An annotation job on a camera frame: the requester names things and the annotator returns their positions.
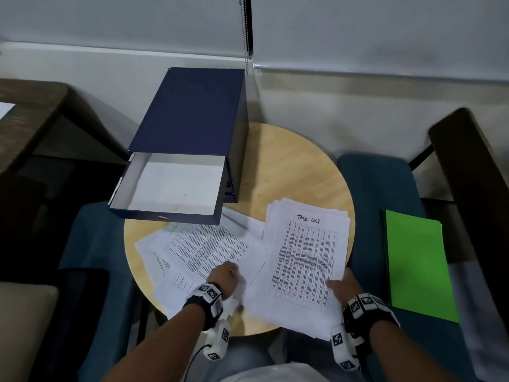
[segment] round wooden table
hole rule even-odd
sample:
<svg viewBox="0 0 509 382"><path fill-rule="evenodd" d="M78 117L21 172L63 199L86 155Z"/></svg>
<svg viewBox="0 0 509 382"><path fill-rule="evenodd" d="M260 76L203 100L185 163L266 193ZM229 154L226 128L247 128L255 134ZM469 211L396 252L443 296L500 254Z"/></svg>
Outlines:
<svg viewBox="0 0 509 382"><path fill-rule="evenodd" d="M250 123L238 204L225 204L265 221L267 205L276 199L293 199L322 208L346 210L350 217L348 255L355 235L355 212L348 186L330 158L306 138L281 127ZM150 302L154 286L134 244L168 223L126 219L124 245L131 272ZM261 334L277 326L249 316L244 309L232 319L232 335Z"/></svg>

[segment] beige cushion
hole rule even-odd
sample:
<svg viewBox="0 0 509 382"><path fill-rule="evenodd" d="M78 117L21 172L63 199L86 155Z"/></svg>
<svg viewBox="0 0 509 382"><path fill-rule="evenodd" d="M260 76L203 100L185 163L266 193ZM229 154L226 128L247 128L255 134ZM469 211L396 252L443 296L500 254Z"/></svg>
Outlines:
<svg viewBox="0 0 509 382"><path fill-rule="evenodd" d="M24 382L53 315L59 291L0 282L0 382Z"/></svg>

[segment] person's left arm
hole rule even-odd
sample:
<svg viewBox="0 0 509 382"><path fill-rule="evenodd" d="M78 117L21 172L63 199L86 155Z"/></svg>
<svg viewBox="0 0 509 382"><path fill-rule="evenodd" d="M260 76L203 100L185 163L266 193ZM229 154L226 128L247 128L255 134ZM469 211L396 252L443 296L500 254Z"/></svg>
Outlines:
<svg viewBox="0 0 509 382"><path fill-rule="evenodd" d="M222 298L226 300L237 287L237 277L237 265L227 261L213 269L207 282L219 284ZM103 382L178 382L204 324L203 309L187 305L120 360Z"/></svg>

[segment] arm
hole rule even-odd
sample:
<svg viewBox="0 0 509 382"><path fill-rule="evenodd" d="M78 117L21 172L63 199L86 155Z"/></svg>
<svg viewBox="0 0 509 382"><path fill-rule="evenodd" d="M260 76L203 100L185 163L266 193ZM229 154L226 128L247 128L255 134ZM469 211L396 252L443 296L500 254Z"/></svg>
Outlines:
<svg viewBox="0 0 509 382"><path fill-rule="evenodd" d="M219 284L223 299L227 299L237 287L237 275L237 265L227 261L213 269L207 282ZM120 360L103 382L178 382L204 324L203 309L186 306Z"/></svg>
<svg viewBox="0 0 509 382"><path fill-rule="evenodd" d="M356 295L364 293L349 268L345 269L343 280L327 280L326 284L343 306ZM393 323L378 321L373 324L370 343L389 382L458 382Z"/></svg>

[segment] forearm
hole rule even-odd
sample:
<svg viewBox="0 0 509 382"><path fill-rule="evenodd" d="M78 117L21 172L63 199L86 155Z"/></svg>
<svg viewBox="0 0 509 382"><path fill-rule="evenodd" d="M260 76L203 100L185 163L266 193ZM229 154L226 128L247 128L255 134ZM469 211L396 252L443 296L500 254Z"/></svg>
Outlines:
<svg viewBox="0 0 509 382"><path fill-rule="evenodd" d="M178 382L204 324L205 313L200 306L184 307L127 354L103 381Z"/></svg>
<svg viewBox="0 0 509 382"><path fill-rule="evenodd" d="M376 322L370 342L389 382L458 382L396 325Z"/></svg>

